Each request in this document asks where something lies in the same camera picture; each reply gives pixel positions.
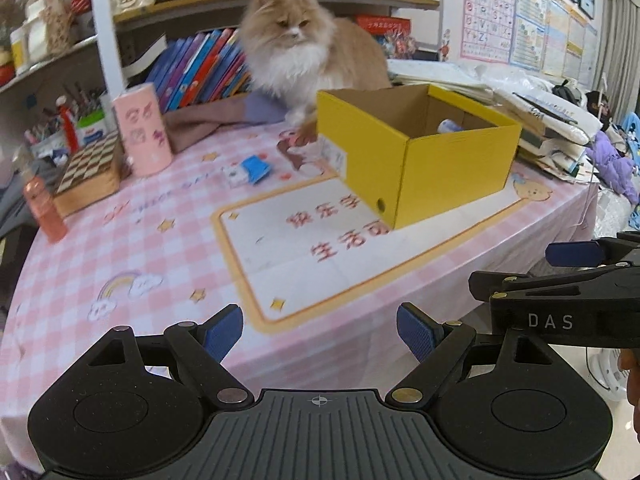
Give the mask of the blue packet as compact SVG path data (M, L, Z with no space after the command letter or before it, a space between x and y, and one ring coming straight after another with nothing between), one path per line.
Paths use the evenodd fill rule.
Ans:
M246 180L255 185L270 175L271 165L259 156L250 156L241 162L241 167L246 173Z

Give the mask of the white red staple box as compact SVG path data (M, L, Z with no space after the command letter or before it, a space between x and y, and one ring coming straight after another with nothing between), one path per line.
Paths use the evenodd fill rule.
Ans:
M242 165L224 166L221 172L229 188L238 188L250 182L250 175Z

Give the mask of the purple plush toy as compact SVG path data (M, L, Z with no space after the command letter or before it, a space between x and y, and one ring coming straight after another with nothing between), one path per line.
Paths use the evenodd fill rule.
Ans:
M639 203L639 194L632 183L634 163L614 148L608 136L599 131L585 149L600 179L615 193L626 197L632 206Z

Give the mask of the stack of books and papers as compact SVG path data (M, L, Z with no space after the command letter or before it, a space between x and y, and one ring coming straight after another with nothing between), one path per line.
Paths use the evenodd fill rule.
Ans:
M549 81L496 64L389 60L387 66L396 84L434 84L518 122L522 155L553 177L579 184L596 180L587 148L600 122L580 105L553 94Z

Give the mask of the yellow cardboard box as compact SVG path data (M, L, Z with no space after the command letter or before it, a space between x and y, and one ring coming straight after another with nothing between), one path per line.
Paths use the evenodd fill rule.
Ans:
M463 130L440 134L452 119ZM322 156L391 228L501 191L522 127L461 94L414 84L317 96Z

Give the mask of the white blue roll in box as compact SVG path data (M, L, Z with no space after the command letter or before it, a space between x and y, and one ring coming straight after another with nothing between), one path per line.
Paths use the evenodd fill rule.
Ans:
M440 134L459 132L462 130L463 128L452 119L444 119L437 127L437 132Z

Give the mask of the wooden chess board box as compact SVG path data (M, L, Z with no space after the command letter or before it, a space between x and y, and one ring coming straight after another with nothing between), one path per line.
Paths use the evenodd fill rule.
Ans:
M111 133L73 154L53 194L63 218L119 191L123 152L120 135Z

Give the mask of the pink cartoon cylinder humidifier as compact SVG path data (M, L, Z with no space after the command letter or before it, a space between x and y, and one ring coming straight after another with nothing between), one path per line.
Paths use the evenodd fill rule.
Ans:
M146 178L172 162L168 135L154 84L138 84L113 100L122 144L132 174Z

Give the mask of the pink folded cloth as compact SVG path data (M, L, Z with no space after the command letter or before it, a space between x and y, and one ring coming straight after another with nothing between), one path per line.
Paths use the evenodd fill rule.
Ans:
M278 99L255 91L179 108L163 118L171 151L178 154L220 129L277 124L285 113Z

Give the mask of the pink spray bottle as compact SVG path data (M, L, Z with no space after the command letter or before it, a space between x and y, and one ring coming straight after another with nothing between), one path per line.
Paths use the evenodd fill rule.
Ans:
M66 237L68 229L53 196L47 189L46 181L32 168L32 154L27 148L18 148L13 155L13 163L23 180L23 195L32 215L51 244Z

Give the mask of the green lid white jar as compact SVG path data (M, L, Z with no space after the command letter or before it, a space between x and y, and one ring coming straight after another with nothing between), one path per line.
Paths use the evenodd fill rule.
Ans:
M77 139L81 146L86 146L104 138L108 131L103 110L94 110L77 121Z

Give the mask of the red game box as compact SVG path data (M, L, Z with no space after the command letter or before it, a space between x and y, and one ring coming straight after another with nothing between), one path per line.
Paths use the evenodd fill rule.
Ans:
M381 45L386 58L413 58L416 40L408 18L359 14L354 22Z

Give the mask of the row of colourful books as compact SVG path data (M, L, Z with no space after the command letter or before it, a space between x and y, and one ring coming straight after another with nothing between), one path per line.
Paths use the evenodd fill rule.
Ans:
M239 96L250 88L250 72L236 28L217 28L169 40L145 77L163 114Z

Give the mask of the fluffy orange white cat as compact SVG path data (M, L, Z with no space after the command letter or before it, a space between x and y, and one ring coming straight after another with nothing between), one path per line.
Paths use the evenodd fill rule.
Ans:
M286 108L298 143L317 135L317 93L390 86L383 48L318 0L250 0L239 40L252 89Z

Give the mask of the alphabet wall poster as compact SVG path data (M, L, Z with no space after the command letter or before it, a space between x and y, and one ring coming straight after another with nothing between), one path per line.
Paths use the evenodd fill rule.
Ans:
M515 0L463 0L462 58L508 64L514 15Z

